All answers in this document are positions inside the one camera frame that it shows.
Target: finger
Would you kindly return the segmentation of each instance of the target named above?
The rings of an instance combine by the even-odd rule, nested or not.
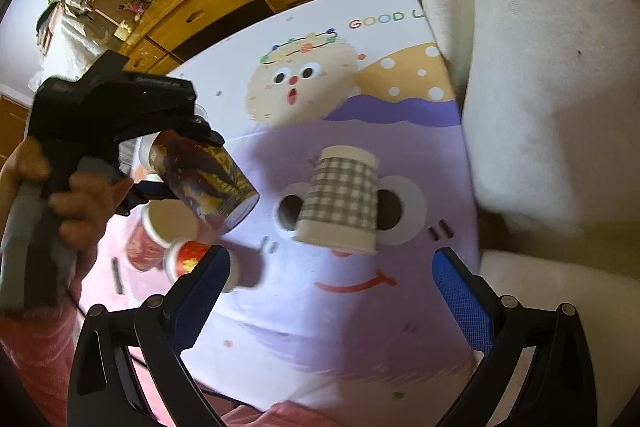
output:
[[[0,171],[0,237],[22,179],[41,182],[49,176],[49,172],[49,162],[33,137],[20,143],[7,158]]]
[[[102,234],[87,221],[64,221],[60,225],[60,237],[71,247],[80,251],[93,248]]]
[[[49,177],[51,166],[39,142],[27,137],[18,148],[17,171],[21,179],[40,182]]]
[[[49,197],[49,206],[62,217],[82,219],[98,225],[101,209],[97,201],[85,192],[57,192]]]
[[[100,200],[106,197],[110,186],[110,181],[98,172],[74,172],[69,178],[71,190],[86,192]]]
[[[111,185],[112,210],[115,210],[119,204],[122,203],[122,200],[127,196],[132,186],[133,180],[131,178],[123,178]]]
[[[42,147],[33,137],[27,137],[18,145],[2,167],[2,178],[18,184],[22,179],[44,181],[50,173],[49,161],[42,153]]]

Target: cartoon eye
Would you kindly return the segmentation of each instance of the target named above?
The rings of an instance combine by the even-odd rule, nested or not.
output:
[[[307,62],[300,68],[300,73],[298,73],[298,76],[300,78],[313,78],[314,76],[318,76],[320,71],[322,71],[320,64],[318,64],[317,62]]]
[[[308,183],[294,183],[280,194],[274,208],[274,220],[280,229],[292,234],[296,229],[302,203],[309,189]]]
[[[273,75],[273,83],[281,84],[291,76],[291,70],[289,68],[280,68]]]
[[[404,176],[378,181],[378,241],[396,247],[413,239],[427,221],[427,202],[414,182]]]

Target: plaid paper cup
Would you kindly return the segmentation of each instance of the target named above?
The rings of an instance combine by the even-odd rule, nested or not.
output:
[[[322,150],[294,239],[349,253],[376,253],[378,159],[349,145]]]

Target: red smile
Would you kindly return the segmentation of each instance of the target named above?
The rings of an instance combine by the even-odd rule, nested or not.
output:
[[[391,277],[387,277],[382,273],[382,270],[376,270],[376,276],[373,277],[373,279],[360,284],[354,284],[353,286],[331,286],[321,282],[314,282],[314,285],[322,291],[330,293],[356,293],[368,290],[369,288],[373,288],[373,286],[377,286],[382,283],[386,283],[389,286],[395,286],[398,284],[398,281],[391,279]]]

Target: cartoon face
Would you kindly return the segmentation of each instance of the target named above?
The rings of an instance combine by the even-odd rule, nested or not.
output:
[[[318,155],[336,144],[379,159],[375,255],[292,239]],[[219,299],[222,313],[226,308],[302,371],[400,382],[469,363],[471,350],[431,277],[433,252],[443,246],[454,248],[471,270],[477,267],[466,162],[448,153],[464,151],[459,126],[324,120],[231,140],[226,147],[261,199],[224,238],[259,249],[264,267],[256,287]]]
[[[269,126],[322,118],[351,94],[357,63],[334,30],[274,46],[251,78],[247,111]]]

